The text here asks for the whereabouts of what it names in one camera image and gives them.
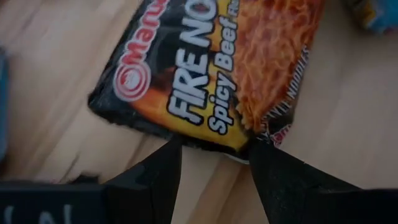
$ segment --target wooden table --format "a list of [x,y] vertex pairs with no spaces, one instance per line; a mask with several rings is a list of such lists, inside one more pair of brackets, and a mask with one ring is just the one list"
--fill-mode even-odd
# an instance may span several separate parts
[[[10,57],[5,179],[105,181],[164,140],[110,125],[86,96],[138,0],[0,0],[0,44]],[[282,149],[360,187],[398,187],[398,42],[355,28],[329,0]],[[264,223],[246,166],[184,149],[173,223]]]

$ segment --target table surface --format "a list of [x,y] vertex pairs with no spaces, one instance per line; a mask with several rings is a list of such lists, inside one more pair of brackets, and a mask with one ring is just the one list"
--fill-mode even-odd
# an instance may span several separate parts
[[[164,140],[88,111],[93,89],[138,0],[0,0],[0,44],[10,58],[5,179],[105,181]],[[398,37],[361,32],[327,1],[282,150],[364,188],[398,187]],[[173,223],[264,223],[250,170],[184,149]]]

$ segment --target red logo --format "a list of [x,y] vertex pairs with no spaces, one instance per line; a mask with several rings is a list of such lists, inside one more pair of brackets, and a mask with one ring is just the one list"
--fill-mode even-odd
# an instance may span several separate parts
[[128,102],[142,98],[149,84],[150,69],[145,62],[119,66],[113,79],[116,96]]
[[278,132],[271,135],[271,140],[274,142],[275,147],[279,148],[280,144],[286,137],[286,134],[289,132],[291,126],[292,126],[291,124],[288,124],[284,126],[282,129],[280,129]]
[[159,28],[159,18],[170,0],[156,0],[147,6],[139,19],[140,26],[124,46],[119,66],[114,74],[113,89],[116,96],[124,101],[141,99],[150,85],[150,68],[145,62],[146,54]]

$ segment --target black object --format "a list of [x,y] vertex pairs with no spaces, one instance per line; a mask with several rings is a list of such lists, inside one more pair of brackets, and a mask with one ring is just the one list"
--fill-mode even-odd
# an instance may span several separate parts
[[80,177],[67,185],[3,182],[0,223],[170,223],[180,183],[181,140],[105,184]]
[[270,224],[398,223],[397,190],[361,190],[264,142],[249,157]]
[[[3,182],[0,223],[170,223],[181,148],[174,137],[103,185],[87,176],[67,185]],[[361,190],[263,141],[249,158],[270,224],[398,223],[396,190]]]

